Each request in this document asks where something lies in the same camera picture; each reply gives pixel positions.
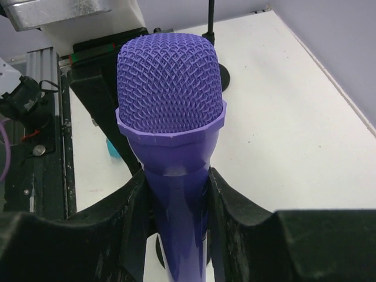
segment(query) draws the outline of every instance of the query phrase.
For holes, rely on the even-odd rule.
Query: round black base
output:
[[[209,247],[211,242],[212,241],[210,239],[209,232],[208,232],[207,251],[206,251],[206,265],[208,265],[210,263],[210,259],[211,259],[210,247]],[[160,243],[159,243],[159,237],[157,237],[157,240],[155,241],[155,250],[157,252],[157,257],[158,257],[159,263],[163,266],[163,268],[165,268],[165,263],[163,261],[163,255],[162,255],[162,249],[160,248]]]
[[[219,71],[221,73],[221,85],[222,85],[222,92],[229,87],[230,84],[230,73],[226,69],[225,66],[219,64]]]

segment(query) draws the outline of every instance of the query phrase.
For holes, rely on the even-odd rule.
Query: microphone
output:
[[[117,62],[117,124],[151,188],[169,280],[204,282],[205,183],[226,112],[214,47],[155,33],[123,45]]]

